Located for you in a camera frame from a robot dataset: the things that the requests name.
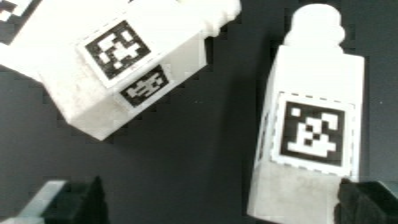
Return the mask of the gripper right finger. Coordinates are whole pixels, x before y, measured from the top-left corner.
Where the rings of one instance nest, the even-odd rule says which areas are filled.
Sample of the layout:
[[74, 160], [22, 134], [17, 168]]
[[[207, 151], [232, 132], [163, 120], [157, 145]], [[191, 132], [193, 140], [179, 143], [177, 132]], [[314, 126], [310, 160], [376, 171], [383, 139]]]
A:
[[398, 181], [341, 180], [333, 224], [398, 224]]

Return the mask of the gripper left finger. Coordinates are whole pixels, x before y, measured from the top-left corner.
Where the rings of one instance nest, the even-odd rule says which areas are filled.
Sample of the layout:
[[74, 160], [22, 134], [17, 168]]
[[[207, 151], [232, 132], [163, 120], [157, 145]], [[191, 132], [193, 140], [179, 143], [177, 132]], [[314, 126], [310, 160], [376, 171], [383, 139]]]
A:
[[101, 179], [47, 181], [10, 224], [110, 224]]

